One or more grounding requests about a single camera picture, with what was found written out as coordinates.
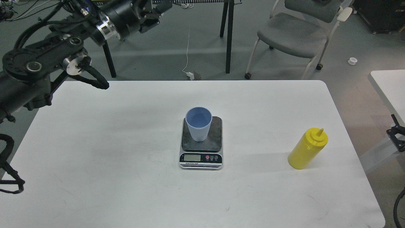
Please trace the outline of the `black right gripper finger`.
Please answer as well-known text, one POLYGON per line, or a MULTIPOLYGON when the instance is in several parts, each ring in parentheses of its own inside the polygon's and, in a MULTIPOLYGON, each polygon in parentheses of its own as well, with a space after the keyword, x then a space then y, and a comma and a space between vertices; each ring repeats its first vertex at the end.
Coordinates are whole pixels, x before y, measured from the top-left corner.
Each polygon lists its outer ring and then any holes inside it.
POLYGON ((394 126, 391 127, 390 129, 386 130, 386 134, 388 135, 388 137, 390 138, 390 140, 394 144, 394 146, 397 148, 397 150, 399 152, 404 152, 405 151, 405 141, 399 139, 397 137, 397 134, 404 136, 405 128, 399 124, 399 122, 394 114, 391 114, 391 118, 394 121, 394 126))

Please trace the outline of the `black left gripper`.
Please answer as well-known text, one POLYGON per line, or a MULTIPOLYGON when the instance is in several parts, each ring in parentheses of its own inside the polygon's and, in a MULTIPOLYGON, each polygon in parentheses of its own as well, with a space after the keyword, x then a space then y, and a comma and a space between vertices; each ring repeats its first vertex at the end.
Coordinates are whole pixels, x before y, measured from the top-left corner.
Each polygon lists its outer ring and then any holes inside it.
POLYGON ((145 33, 171 8, 172 2, 112 0, 100 7, 95 33, 103 40, 114 36, 123 40, 135 32, 145 33))

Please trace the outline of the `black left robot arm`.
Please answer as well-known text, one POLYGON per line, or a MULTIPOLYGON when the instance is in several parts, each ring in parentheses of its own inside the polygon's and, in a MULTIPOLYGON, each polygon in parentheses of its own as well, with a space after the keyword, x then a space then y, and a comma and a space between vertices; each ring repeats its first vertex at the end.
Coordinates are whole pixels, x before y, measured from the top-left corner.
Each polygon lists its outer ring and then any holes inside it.
POLYGON ((12 113, 50 106, 54 92, 72 78, 107 89, 107 80, 91 65, 84 41, 97 45, 159 24, 172 0, 112 0, 103 6, 91 0, 61 0, 40 22, 26 29, 2 59, 1 120, 15 122, 12 113))

